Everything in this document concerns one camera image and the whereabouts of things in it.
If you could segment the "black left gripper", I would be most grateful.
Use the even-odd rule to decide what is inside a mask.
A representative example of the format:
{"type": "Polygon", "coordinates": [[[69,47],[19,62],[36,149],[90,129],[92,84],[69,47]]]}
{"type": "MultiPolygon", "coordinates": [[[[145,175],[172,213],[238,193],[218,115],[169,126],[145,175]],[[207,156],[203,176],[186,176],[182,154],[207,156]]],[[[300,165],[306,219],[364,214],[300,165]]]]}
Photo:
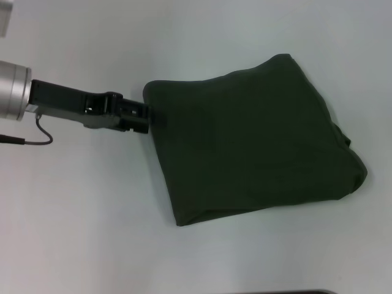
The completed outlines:
{"type": "Polygon", "coordinates": [[[40,80],[31,83],[29,104],[38,115],[76,121],[90,129],[148,134],[151,128],[167,124],[167,115],[120,93],[91,93],[40,80]]]}

